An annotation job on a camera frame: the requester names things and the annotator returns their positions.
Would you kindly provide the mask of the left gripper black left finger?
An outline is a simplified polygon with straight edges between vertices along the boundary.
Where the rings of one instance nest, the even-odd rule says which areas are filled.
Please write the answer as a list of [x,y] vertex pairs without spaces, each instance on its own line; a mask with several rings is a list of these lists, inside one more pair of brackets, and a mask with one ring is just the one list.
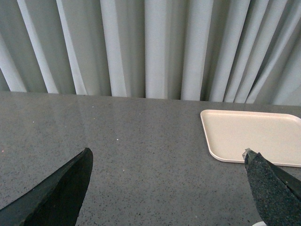
[[2,226],[74,226],[93,167],[89,148],[0,211]]

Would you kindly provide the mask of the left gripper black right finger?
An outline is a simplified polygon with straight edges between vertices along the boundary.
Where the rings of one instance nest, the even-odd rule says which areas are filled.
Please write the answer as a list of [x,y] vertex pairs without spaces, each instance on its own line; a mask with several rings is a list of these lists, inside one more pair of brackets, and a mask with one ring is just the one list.
[[244,166],[257,211],[267,226],[301,224],[301,181],[247,148]]

